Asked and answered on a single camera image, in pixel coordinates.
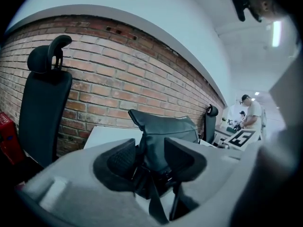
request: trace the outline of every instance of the chair backrest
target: chair backrest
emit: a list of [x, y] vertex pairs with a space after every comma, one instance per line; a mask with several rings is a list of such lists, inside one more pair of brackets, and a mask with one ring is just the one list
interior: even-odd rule
[[[61, 48], [70, 43], [69, 36], [61, 35], [49, 46], [35, 48], [27, 60], [31, 73], [24, 87], [18, 138], [22, 149], [43, 167], [56, 158], [58, 128], [72, 83], [71, 74], [61, 71]], [[57, 61], [52, 70], [53, 56]]]
[[214, 129], [216, 125], [217, 115], [218, 115], [218, 109], [215, 106], [210, 105], [204, 117], [204, 134], [203, 134], [203, 140], [210, 144], [214, 140]]

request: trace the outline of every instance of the ceiling light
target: ceiling light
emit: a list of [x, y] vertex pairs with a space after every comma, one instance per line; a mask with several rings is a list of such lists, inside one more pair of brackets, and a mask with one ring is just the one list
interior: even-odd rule
[[274, 33], [273, 33], [273, 47], [278, 47], [280, 45], [280, 39], [281, 39], [281, 21], [274, 22]]

